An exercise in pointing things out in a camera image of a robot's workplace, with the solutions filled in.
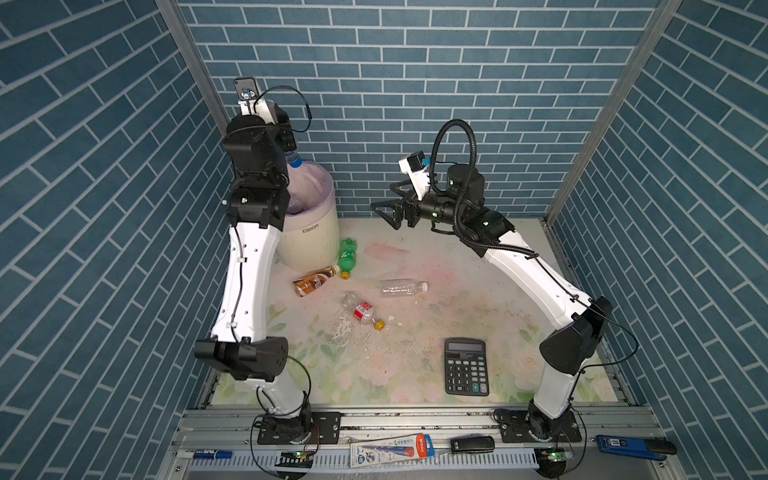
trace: calculator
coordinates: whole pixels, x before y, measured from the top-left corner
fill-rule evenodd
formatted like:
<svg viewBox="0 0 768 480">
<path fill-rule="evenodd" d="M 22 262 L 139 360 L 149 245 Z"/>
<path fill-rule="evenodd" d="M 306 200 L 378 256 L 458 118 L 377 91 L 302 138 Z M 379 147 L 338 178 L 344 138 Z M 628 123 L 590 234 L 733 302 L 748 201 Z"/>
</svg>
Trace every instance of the calculator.
<svg viewBox="0 0 768 480">
<path fill-rule="evenodd" d="M 451 395 L 488 396 L 485 342 L 467 338 L 445 340 L 445 391 Z"/>
</svg>

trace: calculator keypad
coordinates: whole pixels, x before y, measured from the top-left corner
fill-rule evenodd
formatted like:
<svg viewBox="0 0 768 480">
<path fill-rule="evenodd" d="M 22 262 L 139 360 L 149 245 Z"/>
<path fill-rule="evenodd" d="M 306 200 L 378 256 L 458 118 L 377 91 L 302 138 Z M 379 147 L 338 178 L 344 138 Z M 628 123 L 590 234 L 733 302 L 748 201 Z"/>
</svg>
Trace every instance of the calculator keypad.
<svg viewBox="0 0 768 480">
<path fill-rule="evenodd" d="M 451 395 L 488 395 L 485 357 L 475 353 L 445 352 L 445 391 Z"/>
</svg>

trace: trash can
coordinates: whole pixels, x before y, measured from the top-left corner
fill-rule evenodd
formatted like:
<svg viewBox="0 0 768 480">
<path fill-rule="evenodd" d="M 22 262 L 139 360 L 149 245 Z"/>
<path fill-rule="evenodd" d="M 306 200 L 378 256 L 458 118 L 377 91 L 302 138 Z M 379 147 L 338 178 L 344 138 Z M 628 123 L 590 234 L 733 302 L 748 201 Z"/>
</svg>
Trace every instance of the trash can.
<svg viewBox="0 0 768 480">
<path fill-rule="evenodd" d="M 334 264 L 339 257 L 336 192 L 328 171 L 296 152 L 286 153 L 291 195 L 277 253 L 299 273 Z"/>
</svg>

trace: floral tablecloth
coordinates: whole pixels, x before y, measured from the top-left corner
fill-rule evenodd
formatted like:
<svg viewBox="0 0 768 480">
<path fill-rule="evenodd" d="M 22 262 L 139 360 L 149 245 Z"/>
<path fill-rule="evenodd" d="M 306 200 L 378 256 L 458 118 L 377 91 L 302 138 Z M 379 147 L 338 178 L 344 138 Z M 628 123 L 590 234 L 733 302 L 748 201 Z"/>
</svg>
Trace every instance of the floral tablecloth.
<svg viewBox="0 0 768 480">
<path fill-rule="evenodd" d="M 428 222 L 400 230 L 379 219 L 339 222 L 342 236 L 358 242 L 352 278 L 333 277 L 299 298 L 291 284 L 299 273 L 277 256 L 271 273 L 268 334 L 285 336 L 291 355 L 310 371 L 312 403 L 455 404 L 527 402 L 533 397 L 544 368 L 538 344 L 553 328 L 512 280 L 455 237 L 430 232 Z M 535 249 L 546 250 L 545 259 L 553 257 L 546 243 L 535 244 Z M 429 290 L 413 297 L 379 297 L 378 282 L 397 278 L 424 280 Z M 374 305 L 386 328 L 377 332 L 347 315 L 340 303 L 345 291 L 360 293 Z M 445 393 L 444 340 L 455 336 L 486 342 L 487 397 Z M 306 389 L 303 370 L 290 361 L 288 370 Z M 616 401 L 602 368 L 586 370 L 574 397 L 577 402 Z M 212 403 L 257 400 L 252 389 L 222 375 Z"/>
</svg>

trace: brick wall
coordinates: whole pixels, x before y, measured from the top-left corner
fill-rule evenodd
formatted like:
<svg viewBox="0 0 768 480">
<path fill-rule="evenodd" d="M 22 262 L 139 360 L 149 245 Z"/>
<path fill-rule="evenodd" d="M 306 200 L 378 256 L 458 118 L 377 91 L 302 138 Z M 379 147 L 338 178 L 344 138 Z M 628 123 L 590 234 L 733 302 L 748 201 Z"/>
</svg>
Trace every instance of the brick wall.
<svg viewBox="0 0 768 480">
<path fill-rule="evenodd" d="M 555 224 L 691 478 L 768 466 L 766 25 L 684 0 Z"/>
<path fill-rule="evenodd" d="M 313 107 L 300 151 L 331 171 L 339 214 L 403 179 L 450 118 L 478 136 L 487 204 L 541 216 L 657 0 L 182 0 L 224 104 L 232 80 L 289 84 Z M 296 127 L 298 96 L 272 96 Z M 440 151 L 466 162 L 466 136 Z"/>
<path fill-rule="evenodd" d="M 0 2 L 0 65 L 0 478 L 153 475 L 206 373 L 220 135 L 152 0 Z"/>
</svg>

